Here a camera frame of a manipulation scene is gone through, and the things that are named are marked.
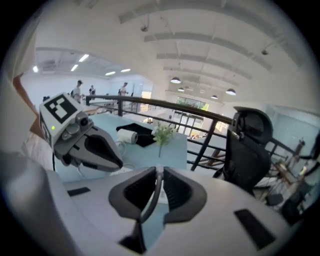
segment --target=black rubber pad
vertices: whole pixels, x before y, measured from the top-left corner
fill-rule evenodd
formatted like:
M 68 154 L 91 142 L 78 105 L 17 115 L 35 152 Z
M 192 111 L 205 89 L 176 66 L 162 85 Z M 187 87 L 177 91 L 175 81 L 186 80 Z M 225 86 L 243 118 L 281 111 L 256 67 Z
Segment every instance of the black rubber pad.
M 234 214 L 259 250 L 276 240 L 276 238 L 247 209 L 237 210 Z
M 70 197 L 78 196 L 87 192 L 90 192 L 91 190 L 87 187 L 80 187 L 77 189 L 68 190 L 68 194 Z

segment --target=black cloth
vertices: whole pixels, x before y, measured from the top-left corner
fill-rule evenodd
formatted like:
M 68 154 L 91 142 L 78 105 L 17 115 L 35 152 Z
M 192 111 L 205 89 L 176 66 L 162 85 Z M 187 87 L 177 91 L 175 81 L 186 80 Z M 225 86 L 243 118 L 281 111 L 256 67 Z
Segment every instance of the black cloth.
M 138 134 L 138 140 L 136 141 L 136 144 L 138 144 L 143 148 L 151 145 L 152 143 L 155 143 L 154 141 L 155 136 L 151 135 L 152 130 L 145 128 L 139 124 L 132 123 L 124 126 L 118 126 L 116 128 L 116 131 L 119 131 L 120 129 L 136 132 Z

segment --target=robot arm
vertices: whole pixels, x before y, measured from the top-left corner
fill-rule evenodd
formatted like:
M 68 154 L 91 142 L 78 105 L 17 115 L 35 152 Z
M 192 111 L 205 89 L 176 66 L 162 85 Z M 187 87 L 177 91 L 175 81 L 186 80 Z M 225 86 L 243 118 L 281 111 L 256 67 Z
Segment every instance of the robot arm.
M 112 137 L 94 126 L 69 95 L 61 93 L 49 98 L 39 109 L 43 136 L 65 166 L 83 164 L 106 172 L 122 168 L 122 157 Z

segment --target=ceiling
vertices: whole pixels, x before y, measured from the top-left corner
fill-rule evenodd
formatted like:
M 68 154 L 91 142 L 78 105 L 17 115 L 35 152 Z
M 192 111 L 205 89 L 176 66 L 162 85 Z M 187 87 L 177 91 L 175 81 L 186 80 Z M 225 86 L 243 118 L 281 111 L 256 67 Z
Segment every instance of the ceiling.
M 179 87 L 170 80 L 179 77 L 189 95 L 320 109 L 310 49 L 269 1 L 55 0 L 43 10 L 37 47 L 97 56 L 103 63 L 92 60 L 94 72 L 118 63 L 172 92 Z M 229 88 L 236 97 L 224 93 Z
M 131 70 L 121 72 L 127 67 L 92 55 L 89 55 L 83 62 L 79 62 L 85 53 L 76 50 L 37 47 L 35 54 L 36 66 L 41 74 L 74 73 L 100 76 L 106 79 L 135 74 Z M 74 65 L 78 65 L 78 67 L 71 72 Z M 115 72 L 115 74 L 106 76 L 105 74 L 108 72 Z

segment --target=small plant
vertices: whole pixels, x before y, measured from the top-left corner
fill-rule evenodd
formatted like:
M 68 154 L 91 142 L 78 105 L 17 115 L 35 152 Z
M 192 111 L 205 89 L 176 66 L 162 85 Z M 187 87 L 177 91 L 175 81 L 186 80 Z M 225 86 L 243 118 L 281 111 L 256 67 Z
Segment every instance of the small plant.
M 169 126 L 161 125 L 160 123 L 158 123 L 157 126 L 155 127 L 155 132 L 153 135 L 154 135 L 153 140 L 160 145 L 160 148 L 159 148 L 159 157 L 160 157 L 162 146 L 169 143 L 170 139 L 174 135 L 174 129 Z

